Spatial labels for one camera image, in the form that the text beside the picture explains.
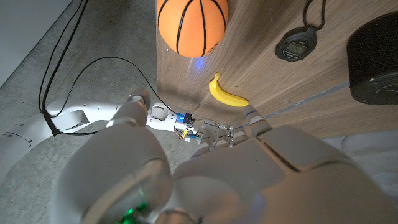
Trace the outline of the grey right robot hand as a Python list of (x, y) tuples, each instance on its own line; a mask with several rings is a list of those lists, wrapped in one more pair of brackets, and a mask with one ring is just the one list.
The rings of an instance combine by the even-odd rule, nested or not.
[(196, 139), (200, 147), (232, 147), (245, 141), (246, 135), (242, 126), (220, 124), (210, 119), (199, 120), (197, 123), (191, 114), (177, 114), (174, 130), (183, 139)]

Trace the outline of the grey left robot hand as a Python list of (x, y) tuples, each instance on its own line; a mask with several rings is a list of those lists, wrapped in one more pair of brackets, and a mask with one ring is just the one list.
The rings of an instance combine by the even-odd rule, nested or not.
[(245, 108), (253, 137), (200, 149), (174, 171), (136, 90), (55, 183), (51, 223), (396, 223), (397, 209), (349, 157)]

